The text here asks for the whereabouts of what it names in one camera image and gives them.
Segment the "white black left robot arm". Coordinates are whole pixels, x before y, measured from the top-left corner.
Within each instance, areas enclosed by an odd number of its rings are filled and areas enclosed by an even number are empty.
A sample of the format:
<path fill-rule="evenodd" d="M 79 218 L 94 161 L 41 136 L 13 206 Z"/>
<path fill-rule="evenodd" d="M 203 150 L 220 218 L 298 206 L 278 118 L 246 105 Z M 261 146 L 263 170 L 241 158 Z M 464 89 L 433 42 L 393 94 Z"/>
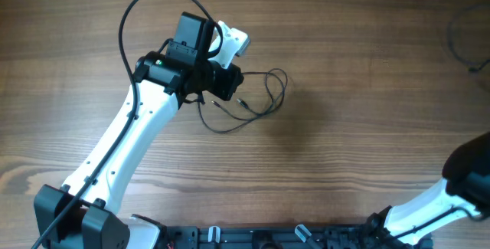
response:
<path fill-rule="evenodd" d="M 125 103 L 83 164 L 60 188 L 45 185 L 34 198 L 43 248 L 162 248 L 167 228 L 150 218 L 118 217 L 130 179 L 156 135 L 189 103 L 209 92 L 229 100 L 243 82 L 233 59 L 249 36 L 222 21 L 190 13 L 176 34 L 141 57 Z"/>

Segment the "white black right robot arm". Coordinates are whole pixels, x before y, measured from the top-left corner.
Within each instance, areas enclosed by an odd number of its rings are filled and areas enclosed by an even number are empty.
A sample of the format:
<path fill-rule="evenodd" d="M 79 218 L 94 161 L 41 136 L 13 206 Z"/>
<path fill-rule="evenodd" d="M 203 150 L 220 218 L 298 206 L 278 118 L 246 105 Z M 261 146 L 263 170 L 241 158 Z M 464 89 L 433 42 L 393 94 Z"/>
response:
<path fill-rule="evenodd" d="M 431 248 L 430 234 L 461 218 L 489 218 L 489 134 L 456 148 L 440 180 L 402 205 L 373 213 L 364 227 L 366 248 Z"/>

